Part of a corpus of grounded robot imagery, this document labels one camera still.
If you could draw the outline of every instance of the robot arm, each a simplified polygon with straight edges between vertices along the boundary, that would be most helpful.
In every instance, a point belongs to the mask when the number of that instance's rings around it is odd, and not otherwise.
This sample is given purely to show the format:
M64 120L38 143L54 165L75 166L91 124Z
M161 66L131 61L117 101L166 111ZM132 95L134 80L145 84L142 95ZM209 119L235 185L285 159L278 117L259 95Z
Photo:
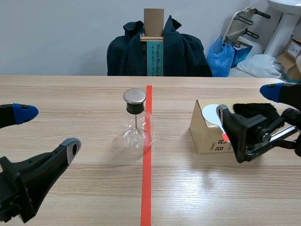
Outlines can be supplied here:
M34 106L0 105L0 129L22 124L38 114ZM8 222L19 215L24 223L33 218L56 180L70 166L80 150L76 138L62 142L55 150L22 162L0 158L0 221Z
M301 130L301 102L297 98L301 94L301 84L270 84L261 87L260 91L267 99L291 105L298 110L288 108L280 118L270 123L262 115L245 118L231 113L225 105L218 106L217 114L230 139L237 161L251 161L276 146L294 149L301 157L301 135L295 141L285 140ZM284 122L291 126L271 135Z

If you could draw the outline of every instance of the white sink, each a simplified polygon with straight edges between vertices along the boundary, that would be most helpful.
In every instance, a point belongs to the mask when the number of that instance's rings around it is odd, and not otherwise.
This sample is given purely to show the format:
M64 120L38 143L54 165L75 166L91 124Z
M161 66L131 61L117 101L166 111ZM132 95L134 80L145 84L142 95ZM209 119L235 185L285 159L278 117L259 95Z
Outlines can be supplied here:
M283 12L282 19L270 40L265 54L277 57L291 38L295 26L301 16L301 0L267 0L269 5Z
M268 4L281 12L301 15L301 0L268 0Z

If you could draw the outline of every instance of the sink pedestal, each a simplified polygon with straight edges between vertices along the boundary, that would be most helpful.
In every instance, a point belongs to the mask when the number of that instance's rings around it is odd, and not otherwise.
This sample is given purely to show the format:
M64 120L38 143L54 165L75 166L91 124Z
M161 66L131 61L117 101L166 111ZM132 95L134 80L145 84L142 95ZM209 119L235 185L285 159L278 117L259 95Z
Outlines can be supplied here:
M264 54L277 57L284 52L301 15L284 13Z

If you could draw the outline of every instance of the glass jar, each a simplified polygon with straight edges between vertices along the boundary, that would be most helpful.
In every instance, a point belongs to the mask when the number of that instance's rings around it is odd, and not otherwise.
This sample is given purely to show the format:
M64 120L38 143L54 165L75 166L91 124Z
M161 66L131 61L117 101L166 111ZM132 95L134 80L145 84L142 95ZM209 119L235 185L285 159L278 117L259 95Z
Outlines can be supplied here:
M144 109L145 92L129 89L123 99L127 103L127 111L122 115L122 145L130 148L149 147L154 139L154 122L152 115Z

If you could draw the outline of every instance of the red tape line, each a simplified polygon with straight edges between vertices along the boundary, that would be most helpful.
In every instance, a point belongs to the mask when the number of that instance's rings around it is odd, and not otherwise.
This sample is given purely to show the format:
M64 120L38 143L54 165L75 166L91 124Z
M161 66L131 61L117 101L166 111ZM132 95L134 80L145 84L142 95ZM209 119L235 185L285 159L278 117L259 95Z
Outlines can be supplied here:
M152 114L152 86L146 86L145 110ZM145 131L150 131L151 129L149 120L149 118L145 118ZM143 148L140 226L151 226L151 146Z

